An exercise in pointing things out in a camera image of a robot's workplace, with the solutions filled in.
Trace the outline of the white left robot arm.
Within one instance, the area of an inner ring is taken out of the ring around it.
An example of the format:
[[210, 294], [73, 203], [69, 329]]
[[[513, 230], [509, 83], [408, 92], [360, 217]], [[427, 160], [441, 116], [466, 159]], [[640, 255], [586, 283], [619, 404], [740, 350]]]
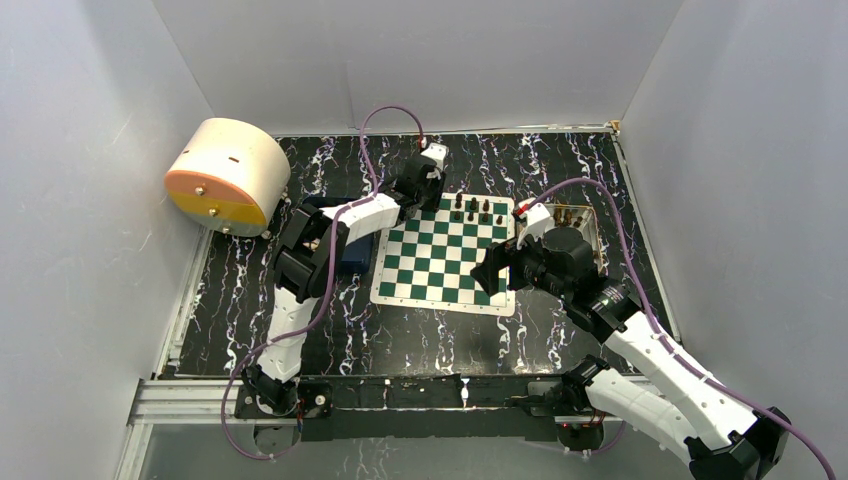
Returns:
[[337, 206], [301, 204], [283, 227], [274, 257], [274, 307], [267, 339], [242, 372], [245, 388], [275, 416], [299, 402], [298, 376], [308, 326], [322, 316], [345, 248], [398, 226], [419, 211], [437, 211], [447, 150], [433, 144], [406, 160], [378, 191]]

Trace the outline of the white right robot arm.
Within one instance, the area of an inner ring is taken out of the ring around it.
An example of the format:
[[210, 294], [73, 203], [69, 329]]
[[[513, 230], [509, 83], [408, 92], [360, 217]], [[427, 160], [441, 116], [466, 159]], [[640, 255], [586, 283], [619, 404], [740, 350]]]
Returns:
[[532, 393], [530, 405], [567, 406], [577, 414], [611, 413], [673, 451], [696, 479], [762, 479], [782, 459], [789, 437], [777, 408], [756, 410], [710, 386], [695, 361], [662, 328], [654, 329], [624, 283], [601, 274], [591, 246], [571, 227], [540, 238], [491, 244], [471, 271], [488, 295], [533, 287], [558, 299], [567, 316], [627, 359], [655, 386], [650, 391], [588, 355], [559, 385]]

